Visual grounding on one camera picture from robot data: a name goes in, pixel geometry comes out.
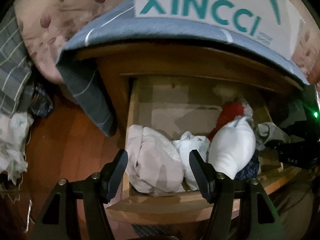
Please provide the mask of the white sock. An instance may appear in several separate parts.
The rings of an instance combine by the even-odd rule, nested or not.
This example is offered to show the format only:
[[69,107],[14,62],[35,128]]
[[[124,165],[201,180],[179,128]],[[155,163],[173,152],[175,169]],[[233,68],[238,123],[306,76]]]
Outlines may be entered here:
[[252,159],[256,138],[250,116],[237,116],[214,135],[208,153],[208,163],[216,172],[234,179]]

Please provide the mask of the beige ribbed underwear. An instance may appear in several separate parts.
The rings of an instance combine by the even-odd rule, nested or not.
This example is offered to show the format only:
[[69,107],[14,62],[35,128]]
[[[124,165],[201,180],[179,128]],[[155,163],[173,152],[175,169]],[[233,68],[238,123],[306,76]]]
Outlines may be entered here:
[[155,197],[183,192],[184,170],[176,147],[156,130],[132,125],[126,139],[126,173],[136,191]]

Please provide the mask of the grey ribbed sock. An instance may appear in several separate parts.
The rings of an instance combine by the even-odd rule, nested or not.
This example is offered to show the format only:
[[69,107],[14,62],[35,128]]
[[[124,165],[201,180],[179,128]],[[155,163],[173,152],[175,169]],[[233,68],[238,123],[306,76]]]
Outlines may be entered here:
[[265,144],[269,141],[290,142],[290,137],[273,122],[257,124],[254,129],[254,135],[256,138],[256,149],[259,151],[262,151],[265,148]]

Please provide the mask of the dark blue patterned sock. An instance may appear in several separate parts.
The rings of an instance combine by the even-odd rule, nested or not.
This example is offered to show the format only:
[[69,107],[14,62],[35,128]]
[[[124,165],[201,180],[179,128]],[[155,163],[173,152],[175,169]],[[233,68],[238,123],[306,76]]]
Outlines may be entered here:
[[258,174],[259,167],[260,167],[259,152],[258,150],[255,150],[249,163],[236,174],[235,179],[249,180],[249,179],[255,178]]

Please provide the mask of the wooden drawer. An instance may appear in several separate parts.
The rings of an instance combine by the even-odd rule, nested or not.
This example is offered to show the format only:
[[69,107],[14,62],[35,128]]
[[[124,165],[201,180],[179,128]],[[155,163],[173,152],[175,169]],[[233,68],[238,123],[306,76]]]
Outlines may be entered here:
[[[224,102],[244,97],[253,108],[256,124],[271,121],[262,90],[240,83],[185,77],[141,76],[133,84],[128,125],[151,127],[177,140],[189,131],[208,135],[216,125]],[[121,200],[106,209],[112,220],[131,224],[177,224],[210,217],[212,206],[198,191],[154,197],[137,192],[123,179]]]

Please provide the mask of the floral white underwear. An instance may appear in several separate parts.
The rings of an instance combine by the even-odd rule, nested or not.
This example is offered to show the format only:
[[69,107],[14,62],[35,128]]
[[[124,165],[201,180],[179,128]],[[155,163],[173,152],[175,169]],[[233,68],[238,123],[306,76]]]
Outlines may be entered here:
[[242,117],[246,117],[247,122],[250,125],[252,125],[254,123],[252,107],[249,105],[249,103],[245,99],[239,99],[237,103],[243,107],[243,111],[242,111],[242,114],[238,114],[236,118],[240,119]]

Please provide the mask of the plaid slipper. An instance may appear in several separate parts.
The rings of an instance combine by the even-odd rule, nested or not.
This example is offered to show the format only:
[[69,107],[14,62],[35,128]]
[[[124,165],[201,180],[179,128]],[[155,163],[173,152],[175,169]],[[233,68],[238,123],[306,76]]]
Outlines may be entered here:
[[151,226],[151,225],[139,225],[139,224],[132,224],[131,227],[135,231],[135,233],[140,238],[151,238],[151,239],[170,239],[172,236],[170,233],[164,231],[159,226]]

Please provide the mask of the red sock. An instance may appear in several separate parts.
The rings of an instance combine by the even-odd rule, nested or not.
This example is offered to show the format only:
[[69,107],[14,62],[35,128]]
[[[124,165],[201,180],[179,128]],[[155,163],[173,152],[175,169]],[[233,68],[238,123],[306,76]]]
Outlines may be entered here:
[[212,142],[216,133],[227,123],[233,121],[237,116],[243,116],[244,106],[238,102],[227,102],[222,106],[222,111],[217,119],[215,128],[208,135],[208,139]]

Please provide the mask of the dark blue plastic bag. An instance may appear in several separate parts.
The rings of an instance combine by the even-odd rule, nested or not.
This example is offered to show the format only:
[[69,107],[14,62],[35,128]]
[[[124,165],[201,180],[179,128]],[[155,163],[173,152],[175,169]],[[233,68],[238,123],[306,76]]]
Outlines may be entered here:
[[28,109],[33,116],[41,118],[48,117],[54,110],[54,104],[50,95],[40,84],[34,86]]

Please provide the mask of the wooden nightstand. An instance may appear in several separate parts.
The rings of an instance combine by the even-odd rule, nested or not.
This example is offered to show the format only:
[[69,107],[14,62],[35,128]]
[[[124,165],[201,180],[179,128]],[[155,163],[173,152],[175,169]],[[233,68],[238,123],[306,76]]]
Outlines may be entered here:
[[168,75],[234,81],[280,94],[303,89],[303,84],[288,72],[242,49],[229,53],[181,44],[127,43],[80,49],[76,57],[96,59],[121,135],[126,133],[132,77]]

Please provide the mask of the white crumpled cloth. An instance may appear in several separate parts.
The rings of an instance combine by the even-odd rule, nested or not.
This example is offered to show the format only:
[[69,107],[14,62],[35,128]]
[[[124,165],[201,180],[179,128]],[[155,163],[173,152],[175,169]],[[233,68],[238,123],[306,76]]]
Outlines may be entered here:
[[25,143],[33,118],[27,112],[9,117],[1,114],[1,172],[16,185],[21,174],[28,169],[25,160]]

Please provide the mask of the grey plaid blanket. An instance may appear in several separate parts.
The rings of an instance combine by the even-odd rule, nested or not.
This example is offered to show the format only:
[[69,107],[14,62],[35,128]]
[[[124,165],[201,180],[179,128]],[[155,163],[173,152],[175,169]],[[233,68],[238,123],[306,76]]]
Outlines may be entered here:
[[33,89],[28,85],[31,62],[21,37],[14,7],[1,21],[1,112],[26,111]]

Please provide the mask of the white XINCCI shoe box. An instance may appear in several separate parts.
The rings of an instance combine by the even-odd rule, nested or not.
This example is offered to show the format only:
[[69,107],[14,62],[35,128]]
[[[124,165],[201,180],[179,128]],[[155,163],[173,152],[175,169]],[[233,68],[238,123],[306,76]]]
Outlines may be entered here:
[[302,17],[289,0],[135,0],[137,17],[166,17],[221,27],[290,60]]

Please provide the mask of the blue checked cloth cover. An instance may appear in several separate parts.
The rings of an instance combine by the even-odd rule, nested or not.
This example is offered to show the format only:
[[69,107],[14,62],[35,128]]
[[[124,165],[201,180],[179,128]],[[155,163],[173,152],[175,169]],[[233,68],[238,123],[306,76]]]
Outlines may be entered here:
[[75,58],[76,52],[107,44],[144,41],[181,42],[184,46],[218,50],[222,47],[235,48],[244,57],[252,55],[254,60],[270,62],[276,70],[287,73],[299,83],[308,84],[292,60],[282,58],[258,42],[223,27],[202,22],[177,18],[136,18],[134,1],[126,0],[78,31],[63,47],[56,61],[57,69],[72,96],[107,137],[115,135],[117,130],[115,107],[111,103],[110,94],[103,88],[97,66],[80,62]]

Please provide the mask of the floral beige bedsheet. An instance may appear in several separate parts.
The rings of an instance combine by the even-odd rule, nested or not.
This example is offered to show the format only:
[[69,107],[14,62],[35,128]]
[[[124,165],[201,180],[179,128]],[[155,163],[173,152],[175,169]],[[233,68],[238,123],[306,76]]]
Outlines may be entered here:
[[[63,83],[55,65],[67,41],[89,22],[124,0],[16,0],[18,27],[35,66],[53,83]],[[319,83],[319,27],[301,0],[289,0],[305,22],[293,55],[310,83]]]

